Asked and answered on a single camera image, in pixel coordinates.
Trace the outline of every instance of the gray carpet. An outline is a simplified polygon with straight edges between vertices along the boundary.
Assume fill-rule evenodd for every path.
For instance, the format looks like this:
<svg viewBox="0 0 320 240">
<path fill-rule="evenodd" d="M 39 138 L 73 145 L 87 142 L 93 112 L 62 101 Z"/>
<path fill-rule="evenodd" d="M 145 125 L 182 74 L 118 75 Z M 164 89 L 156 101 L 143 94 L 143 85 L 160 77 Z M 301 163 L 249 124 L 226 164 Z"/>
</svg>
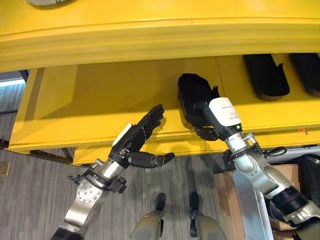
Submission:
<svg viewBox="0 0 320 240">
<path fill-rule="evenodd" d="M 0 88 L 0 109 L 18 107 L 24 86 Z M 15 115 L 0 116 L 0 136 L 9 139 Z M 53 151 L 62 155 L 60 150 Z M 127 240 L 139 219 L 152 211 L 158 193 L 167 195 L 164 240 L 189 237 L 189 192 L 201 196 L 200 209 L 221 222 L 212 162 L 221 155 L 177 157 L 159 169 L 128 168 L 127 189 L 105 200 L 87 240 Z M 9 176 L 0 177 L 0 239 L 45 240 L 56 231 L 76 196 L 77 186 L 67 176 L 83 168 L 0 150 L 0 161 L 10 161 Z"/>
</svg>

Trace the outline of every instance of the yellow shelf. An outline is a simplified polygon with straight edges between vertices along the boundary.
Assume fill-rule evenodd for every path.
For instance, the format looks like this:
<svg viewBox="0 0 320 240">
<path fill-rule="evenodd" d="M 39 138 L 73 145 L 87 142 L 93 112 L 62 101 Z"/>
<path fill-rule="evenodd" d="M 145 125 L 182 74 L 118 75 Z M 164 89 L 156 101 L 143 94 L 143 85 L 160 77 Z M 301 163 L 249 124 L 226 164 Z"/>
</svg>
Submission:
<svg viewBox="0 0 320 240">
<path fill-rule="evenodd" d="M 153 106 L 165 108 L 151 140 L 195 137 L 180 111 L 177 81 L 197 73 L 218 85 L 238 111 L 245 132 L 320 127 L 320 98 L 303 89 L 287 54 L 284 62 L 291 92 L 277 101 L 259 100 L 242 56 L 220 56 L 84 64 L 31 71 L 16 116 L 11 150 L 110 145 L 128 122 L 137 123 Z"/>
<path fill-rule="evenodd" d="M 305 132 L 296 130 L 261 132 L 255 134 L 260 146 L 264 149 L 280 146 L 294 147 L 320 144 L 320 128 L 311 128 Z M 92 164 L 96 159 L 106 161 L 111 146 L 79 146 L 74 152 L 74 165 Z M 204 141 L 200 137 L 186 140 L 147 141 L 141 151 L 157 155 L 173 152 L 176 156 L 221 153 L 228 150 L 223 141 Z"/>
<path fill-rule="evenodd" d="M 102 62 L 320 52 L 318 0 L 0 1 L 0 72 Z"/>
</svg>

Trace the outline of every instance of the white label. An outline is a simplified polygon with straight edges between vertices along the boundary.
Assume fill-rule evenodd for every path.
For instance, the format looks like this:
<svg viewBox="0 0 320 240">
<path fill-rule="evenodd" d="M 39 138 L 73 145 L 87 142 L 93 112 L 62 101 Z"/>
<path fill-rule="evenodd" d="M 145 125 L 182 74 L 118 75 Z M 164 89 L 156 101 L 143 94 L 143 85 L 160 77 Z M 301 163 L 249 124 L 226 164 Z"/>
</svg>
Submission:
<svg viewBox="0 0 320 240">
<path fill-rule="evenodd" d="M 120 132 L 120 134 L 115 138 L 115 140 L 114 140 L 113 143 L 112 143 L 112 147 L 113 147 L 114 145 L 116 145 L 117 142 L 119 142 L 119 140 L 126 134 L 126 132 L 128 132 L 128 130 L 129 130 L 131 127 L 132 127 L 132 124 L 131 124 L 131 122 L 129 122 L 129 123 L 125 126 L 125 128 L 122 130 L 122 132 Z"/>
<path fill-rule="evenodd" d="M 212 99 L 209 108 L 222 126 L 228 127 L 241 123 L 238 113 L 227 97 Z"/>
</svg>

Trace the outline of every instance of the wire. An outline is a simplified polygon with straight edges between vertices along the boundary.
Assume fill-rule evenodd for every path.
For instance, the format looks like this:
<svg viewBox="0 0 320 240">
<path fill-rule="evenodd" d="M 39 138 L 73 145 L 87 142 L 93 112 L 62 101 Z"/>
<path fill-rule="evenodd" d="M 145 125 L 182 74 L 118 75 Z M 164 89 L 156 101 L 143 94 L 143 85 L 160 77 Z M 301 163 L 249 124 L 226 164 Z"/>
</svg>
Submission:
<svg viewBox="0 0 320 240">
<path fill-rule="evenodd" d="M 278 146 L 271 150 L 266 150 L 263 152 L 264 157 L 278 157 L 287 153 L 287 148 L 285 146 Z"/>
</svg>

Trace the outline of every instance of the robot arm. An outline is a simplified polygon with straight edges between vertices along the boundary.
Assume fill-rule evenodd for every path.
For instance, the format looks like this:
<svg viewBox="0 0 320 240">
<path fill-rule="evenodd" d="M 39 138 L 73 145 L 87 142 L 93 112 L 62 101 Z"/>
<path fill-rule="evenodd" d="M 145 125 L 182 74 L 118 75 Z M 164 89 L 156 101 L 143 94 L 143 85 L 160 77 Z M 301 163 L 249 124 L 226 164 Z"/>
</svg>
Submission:
<svg viewBox="0 0 320 240">
<path fill-rule="evenodd" d="M 81 240 L 88 226 L 98 217 L 103 199 L 110 191 L 123 193 L 126 180 L 120 177 L 122 171 L 130 165 L 140 168 L 157 168 L 169 161 L 175 155 L 154 155 L 140 152 L 153 130 L 160 125 L 164 109 L 162 105 L 155 106 L 137 125 L 129 123 L 113 142 L 108 160 L 96 163 L 84 174 L 75 178 L 78 183 L 75 200 L 61 224 L 51 239 Z"/>
<path fill-rule="evenodd" d="M 320 219 L 320 209 L 266 161 L 253 134 L 243 136 L 240 118 L 228 98 L 214 98 L 194 107 L 203 112 L 213 126 L 214 134 L 226 143 L 235 167 L 274 203 L 288 223 L 299 226 L 312 218 Z"/>
</svg>

